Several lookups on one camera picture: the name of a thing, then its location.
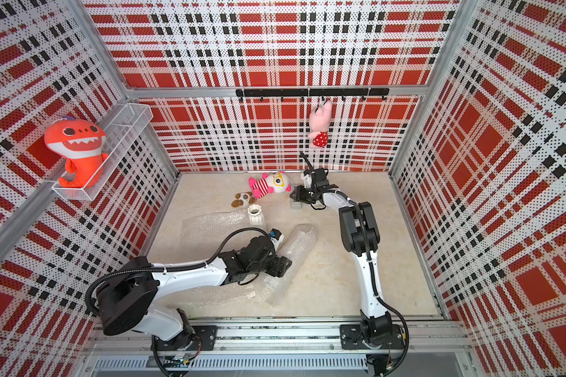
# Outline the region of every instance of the bubble wrap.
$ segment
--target bubble wrap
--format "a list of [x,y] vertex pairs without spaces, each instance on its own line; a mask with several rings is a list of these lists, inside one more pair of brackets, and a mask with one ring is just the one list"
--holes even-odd
[[311,225],[301,224],[296,226],[289,238],[286,237],[286,239],[287,242],[277,251],[277,255],[285,256],[291,260],[291,267],[287,269],[283,277],[262,281],[261,296],[270,305],[276,305],[285,296],[289,284],[302,266],[306,255],[317,242],[317,230]]
[[[180,252],[185,261],[206,260],[214,254],[222,240],[229,234],[237,229],[251,226],[247,208],[190,218],[181,223]],[[222,251],[241,250],[252,238],[258,236],[260,233],[254,231],[241,232],[233,236]],[[179,303],[173,307],[189,304],[195,307],[211,306],[254,298],[257,290],[261,288],[263,275],[265,274],[260,274],[255,281],[247,285],[227,284],[221,287],[200,287],[178,292],[176,299]]]
[[[213,255],[218,246],[229,234],[237,229],[251,227],[247,208],[234,212],[218,212],[185,220],[181,223],[180,253],[184,261],[206,260]],[[250,240],[260,236],[258,232],[242,232],[233,236],[222,249],[223,252],[241,250]],[[177,292],[174,300],[164,303],[167,307],[178,308],[222,305],[224,303],[249,300],[258,294],[269,304],[275,305],[283,297],[287,287],[306,254],[317,239],[317,231],[310,225],[298,225],[291,235],[286,235],[285,244],[279,247],[277,255],[286,256],[292,263],[283,277],[272,277],[261,273],[247,285],[227,284],[218,287],[200,287]]]

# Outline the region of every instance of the pink stuffed pig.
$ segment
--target pink stuffed pig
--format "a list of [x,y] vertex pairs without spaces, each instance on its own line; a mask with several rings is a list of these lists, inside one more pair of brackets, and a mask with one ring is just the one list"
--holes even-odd
[[331,124],[331,101],[327,101],[323,106],[317,107],[310,112],[308,124],[310,125],[310,133],[308,138],[311,140],[309,148],[323,148],[327,146],[329,141],[329,126]]
[[260,180],[249,178],[249,186],[252,188],[253,196],[256,199],[273,192],[291,191],[291,181],[282,171],[272,174],[264,173]]

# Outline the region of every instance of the dinosaur teeth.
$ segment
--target dinosaur teeth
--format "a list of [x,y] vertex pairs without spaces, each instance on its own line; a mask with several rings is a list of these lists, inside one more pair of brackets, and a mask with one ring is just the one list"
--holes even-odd
[[91,138],[82,138],[82,139],[68,140],[68,142],[69,142],[69,143],[76,143],[76,144],[79,144],[79,143],[88,144],[88,143],[90,143],[90,142],[92,142],[92,141],[96,141],[96,140],[98,140],[98,137],[97,137],[97,136],[94,136],[94,137],[91,137]]

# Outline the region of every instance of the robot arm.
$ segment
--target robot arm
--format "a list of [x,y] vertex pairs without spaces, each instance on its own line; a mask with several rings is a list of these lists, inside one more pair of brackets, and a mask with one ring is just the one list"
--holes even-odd
[[[246,230],[264,235],[253,238],[239,251],[221,252],[228,239]],[[100,316],[106,336],[133,330],[184,346],[192,334],[184,312],[160,306],[158,299],[190,288],[241,283],[247,276],[262,272],[281,277],[291,266],[289,259],[276,255],[282,240],[276,229],[268,234],[258,228],[244,228],[231,233],[209,260],[150,264],[146,256],[136,257],[119,271],[92,283],[86,292],[86,306]],[[92,302],[96,287],[100,309]]]
[[377,274],[377,245],[380,233],[375,222],[373,208],[368,202],[357,203],[341,192],[336,185],[329,183],[328,171],[314,169],[308,158],[300,154],[308,165],[302,181],[290,194],[294,201],[310,204],[314,209],[327,207],[338,211],[340,216],[341,241],[344,248],[352,253],[361,289],[361,324],[360,335],[367,347],[378,347],[392,334],[391,312],[402,321],[405,331],[405,342],[398,362],[385,365],[385,374],[391,373],[403,361],[408,351],[408,327],[402,315],[388,305],[381,295],[381,283]]

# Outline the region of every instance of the pink striped plush toy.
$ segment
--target pink striped plush toy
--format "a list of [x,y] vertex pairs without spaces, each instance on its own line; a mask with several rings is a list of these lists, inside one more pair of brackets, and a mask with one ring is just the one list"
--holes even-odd
[[252,188],[253,196],[256,199],[273,192],[291,191],[291,181],[282,171],[271,174],[264,173],[260,180],[249,178],[249,186]]

